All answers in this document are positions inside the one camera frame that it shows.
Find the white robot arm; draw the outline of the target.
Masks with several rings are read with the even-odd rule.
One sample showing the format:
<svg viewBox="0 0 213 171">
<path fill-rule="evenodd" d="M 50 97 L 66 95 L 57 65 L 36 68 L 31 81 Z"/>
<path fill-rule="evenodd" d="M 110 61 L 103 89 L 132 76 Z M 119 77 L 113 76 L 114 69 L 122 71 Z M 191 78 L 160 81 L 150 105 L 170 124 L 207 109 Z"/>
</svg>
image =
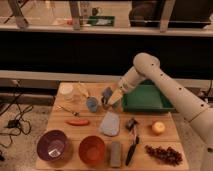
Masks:
<svg viewBox="0 0 213 171">
<path fill-rule="evenodd" d="M 213 108 L 164 73 L 157 57 L 148 53 L 137 54 L 133 66 L 121 77 L 108 104 L 114 105 L 146 79 L 157 86 L 205 143 L 200 171 L 213 171 Z"/>
</svg>

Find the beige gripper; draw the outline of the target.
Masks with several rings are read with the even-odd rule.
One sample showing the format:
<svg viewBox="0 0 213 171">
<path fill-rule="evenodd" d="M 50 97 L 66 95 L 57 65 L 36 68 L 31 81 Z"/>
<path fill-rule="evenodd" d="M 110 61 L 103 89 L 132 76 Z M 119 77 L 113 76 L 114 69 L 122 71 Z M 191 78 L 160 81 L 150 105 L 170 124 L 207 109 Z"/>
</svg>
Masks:
<svg viewBox="0 0 213 171">
<path fill-rule="evenodd" d="M 110 87 L 107 87 L 102 92 L 101 102 L 104 105 L 108 103 L 109 105 L 112 105 L 113 109 L 117 109 L 121 103 L 120 99 L 122 98 L 122 96 L 123 96 L 123 93 L 120 89 L 116 89 L 112 94 L 112 89 Z"/>
</svg>

